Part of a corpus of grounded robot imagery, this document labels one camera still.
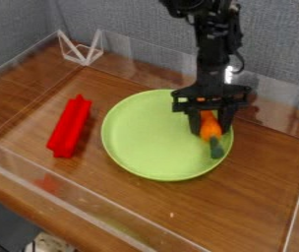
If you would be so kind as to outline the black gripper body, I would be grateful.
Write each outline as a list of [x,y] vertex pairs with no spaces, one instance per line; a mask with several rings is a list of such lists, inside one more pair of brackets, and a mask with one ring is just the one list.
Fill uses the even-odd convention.
[[248,86],[226,83],[226,68],[227,64],[215,66],[196,60],[195,82],[171,92],[175,112],[224,108],[238,111],[248,106],[248,94],[252,89]]

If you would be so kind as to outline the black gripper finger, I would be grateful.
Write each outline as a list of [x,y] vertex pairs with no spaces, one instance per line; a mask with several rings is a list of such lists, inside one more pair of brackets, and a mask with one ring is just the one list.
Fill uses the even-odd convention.
[[192,110],[187,114],[190,131],[194,135],[199,135],[200,130],[200,113],[198,110]]
[[235,113],[236,113],[236,110],[230,107],[224,107],[218,110],[218,122],[222,128],[223,134],[226,134],[231,128]]

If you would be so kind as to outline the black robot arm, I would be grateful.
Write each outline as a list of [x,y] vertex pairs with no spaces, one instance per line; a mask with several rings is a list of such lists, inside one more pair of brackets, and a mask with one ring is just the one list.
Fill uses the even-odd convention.
[[200,112],[218,111],[222,132],[230,130],[236,111],[248,105],[251,88],[226,83],[230,56],[239,53],[243,33],[240,30],[242,6],[235,0],[159,0],[170,15],[186,19],[194,27],[196,42],[195,82],[172,91],[172,110],[188,118],[190,131],[200,133]]

